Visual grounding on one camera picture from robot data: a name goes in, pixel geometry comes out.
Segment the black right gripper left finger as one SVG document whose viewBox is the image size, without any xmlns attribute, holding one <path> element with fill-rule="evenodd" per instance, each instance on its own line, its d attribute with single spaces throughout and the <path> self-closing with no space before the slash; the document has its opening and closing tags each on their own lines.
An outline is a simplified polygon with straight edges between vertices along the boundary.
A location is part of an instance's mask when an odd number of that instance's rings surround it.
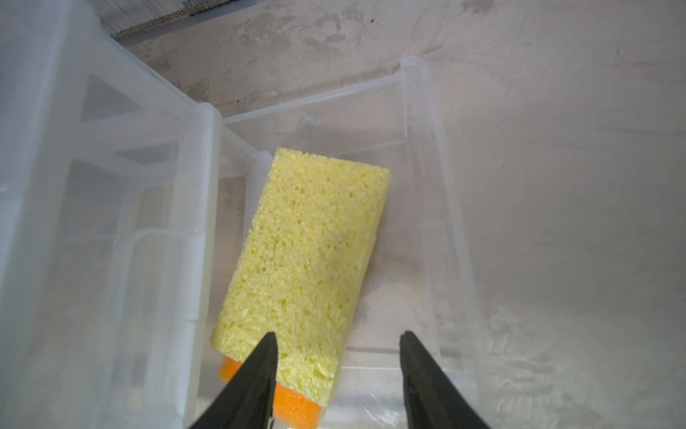
<svg viewBox="0 0 686 429">
<path fill-rule="evenodd" d="M 276 334 L 268 332 L 190 428 L 270 428 L 278 357 Z"/>
</svg>

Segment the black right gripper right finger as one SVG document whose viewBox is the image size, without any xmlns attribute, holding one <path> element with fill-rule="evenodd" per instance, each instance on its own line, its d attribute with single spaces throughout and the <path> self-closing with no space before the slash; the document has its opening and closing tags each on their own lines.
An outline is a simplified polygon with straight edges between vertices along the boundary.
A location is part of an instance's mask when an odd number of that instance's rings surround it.
<svg viewBox="0 0 686 429">
<path fill-rule="evenodd" d="M 489 428 L 411 331 L 400 336 L 399 360 L 408 428 Z"/>
</svg>

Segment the pale yellow cellulose sponge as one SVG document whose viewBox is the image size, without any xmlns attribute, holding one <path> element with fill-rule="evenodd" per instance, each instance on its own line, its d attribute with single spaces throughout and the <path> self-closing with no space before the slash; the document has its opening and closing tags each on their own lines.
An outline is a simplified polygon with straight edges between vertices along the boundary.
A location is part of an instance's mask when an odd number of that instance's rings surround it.
<svg viewBox="0 0 686 429">
<path fill-rule="evenodd" d="M 274 332 L 277 381 L 327 406 L 389 187 L 386 168 L 278 150 L 212 346 L 242 362 Z"/>
</svg>

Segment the white plastic drawer organizer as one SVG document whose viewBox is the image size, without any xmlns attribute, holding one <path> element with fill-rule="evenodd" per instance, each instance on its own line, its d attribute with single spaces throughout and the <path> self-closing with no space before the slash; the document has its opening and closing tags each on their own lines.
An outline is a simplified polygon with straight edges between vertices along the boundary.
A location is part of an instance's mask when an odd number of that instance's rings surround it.
<svg viewBox="0 0 686 429">
<path fill-rule="evenodd" d="M 192 423 L 220 134 L 89 3 L 2 3 L 2 427 Z"/>
</svg>

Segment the orange sponge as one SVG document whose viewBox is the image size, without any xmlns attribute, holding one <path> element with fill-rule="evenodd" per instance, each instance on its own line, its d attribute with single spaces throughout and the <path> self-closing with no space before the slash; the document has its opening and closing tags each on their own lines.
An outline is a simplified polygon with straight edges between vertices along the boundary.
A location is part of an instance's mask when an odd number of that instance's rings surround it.
<svg viewBox="0 0 686 429">
<path fill-rule="evenodd" d="M 327 366 L 283 354 L 277 370 L 273 416 L 292 428 L 317 428 L 330 400 L 333 373 Z"/>
</svg>

